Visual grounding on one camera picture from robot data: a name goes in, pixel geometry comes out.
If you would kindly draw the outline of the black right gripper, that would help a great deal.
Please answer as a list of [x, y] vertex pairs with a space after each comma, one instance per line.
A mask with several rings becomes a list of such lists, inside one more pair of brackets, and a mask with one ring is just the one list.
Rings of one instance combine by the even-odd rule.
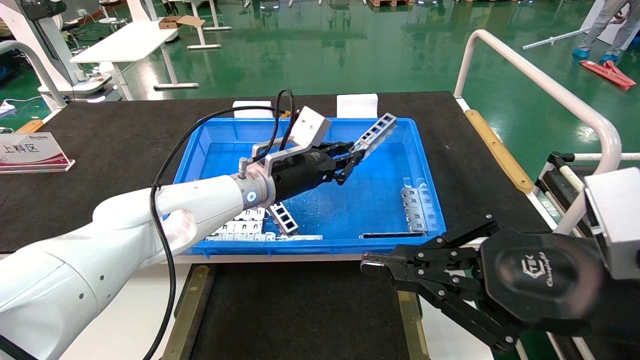
[[[487, 295], [476, 279], [459, 276], [456, 283], [448, 272], [414, 266], [456, 262], [462, 246], [480, 238], [487, 238], [479, 249]], [[608, 278], [597, 247], [586, 239], [500, 230], [492, 215], [458, 223], [422, 244], [368, 251], [361, 268], [390, 278], [396, 290], [418, 294], [499, 353], [515, 348], [519, 322], [560, 335], [589, 333]]]

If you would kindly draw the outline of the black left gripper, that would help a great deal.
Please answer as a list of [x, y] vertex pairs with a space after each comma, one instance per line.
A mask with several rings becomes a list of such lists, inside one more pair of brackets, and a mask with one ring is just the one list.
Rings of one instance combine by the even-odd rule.
[[322, 142], [320, 150], [298, 153], [275, 163], [274, 202], [283, 202], [332, 180], [340, 186], [345, 184], [366, 155], [365, 150], [354, 146], [352, 141]]

